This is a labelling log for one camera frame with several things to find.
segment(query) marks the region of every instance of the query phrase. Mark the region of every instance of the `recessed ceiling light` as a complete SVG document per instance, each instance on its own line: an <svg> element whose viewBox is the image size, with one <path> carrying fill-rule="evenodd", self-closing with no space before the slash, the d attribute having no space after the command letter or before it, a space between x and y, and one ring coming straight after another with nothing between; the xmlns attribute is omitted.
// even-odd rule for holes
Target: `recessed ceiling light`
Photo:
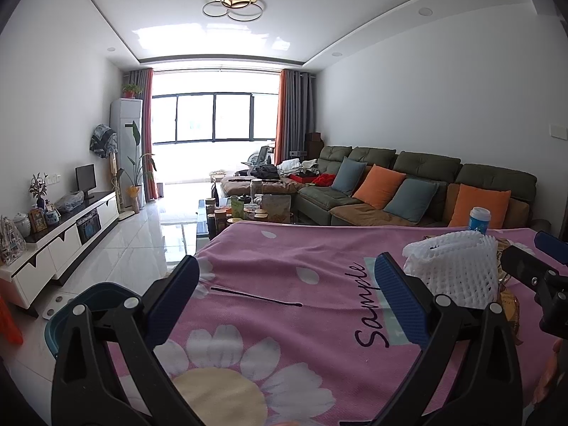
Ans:
<svg viewBox="0 0 568 426"><path fill-rule="evenodd" d="M432 11L432 9L430 8L420 8L418 10L418 14L421 16L431 16L434 14L434 11Z"/></svg>

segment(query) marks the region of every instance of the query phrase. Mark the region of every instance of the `white foam net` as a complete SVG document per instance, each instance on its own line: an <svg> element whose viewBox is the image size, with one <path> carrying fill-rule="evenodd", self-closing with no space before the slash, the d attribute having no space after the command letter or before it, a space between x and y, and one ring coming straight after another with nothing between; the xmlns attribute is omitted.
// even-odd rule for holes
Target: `white foam net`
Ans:
<svg viewBox="0 0 568 426"><path fill-rule="evenodd" d="M420 278L433 295L458 306L485 309L498 296L497 240L474 230L444 234L404 247L404 272Z"/></svg>

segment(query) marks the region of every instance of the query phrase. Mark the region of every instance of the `blue gripper pad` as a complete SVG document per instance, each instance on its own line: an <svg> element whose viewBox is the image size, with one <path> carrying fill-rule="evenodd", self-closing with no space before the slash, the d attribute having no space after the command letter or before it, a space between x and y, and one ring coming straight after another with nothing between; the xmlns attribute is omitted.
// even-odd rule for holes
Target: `blue gripper pad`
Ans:
<svg viewBox="0 0 568 426"><path fill-rule="evenodd" d="M389 258L388 253L377 256L375 280L408 341L418 344L422 350L425 350L430 342L426 311L405 282L404 272L392 258L389 261Z"/></svg>
<svg viewBox="0 0 568 426"><path fill-rule="evenodd" d="M535 247L559 263L568 265L568 245L556 237L541 230L535 236Z"/></svg>
<svg viewBox="0 0 568 426"><path fill-rule="evenodd" d="M186 256L169 277L152 283L142 297L148 305L144 342L149 349L166 342L199 281L199 263Z"/></svg>

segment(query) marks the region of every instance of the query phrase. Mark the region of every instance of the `light switch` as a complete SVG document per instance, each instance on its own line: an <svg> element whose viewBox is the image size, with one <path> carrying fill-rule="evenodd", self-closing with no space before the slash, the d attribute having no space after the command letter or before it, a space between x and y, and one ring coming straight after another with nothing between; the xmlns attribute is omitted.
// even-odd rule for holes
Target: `light switch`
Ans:
<svg viewBox="0 0 568 426"><path fill-rule="evenodd" d="M550 124L550 135L558 139L568 141L568 129L566 126Z"/></svg>

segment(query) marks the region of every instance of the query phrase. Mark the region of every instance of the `blue pillow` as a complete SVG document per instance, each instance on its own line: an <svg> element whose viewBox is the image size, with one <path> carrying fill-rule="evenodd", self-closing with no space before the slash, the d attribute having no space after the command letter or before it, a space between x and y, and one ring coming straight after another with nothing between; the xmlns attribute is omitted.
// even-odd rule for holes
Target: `blue pillow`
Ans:
<svg viewBox="0 0 568 426"><path fill-rule="evenodd" d="M350 158L343 157L342 165L339 167L331 188L351 197L366 166L365 162L356 162Z"/></svg>
<svg viewBox="0 0 568 426"><path fill-rule="evenodd" d="M388 202L383 211L406 219L411 223L419 223L430 206L430 202L438 190L438 185L436 182L408 177L400 185L393 200Z"/></svg>

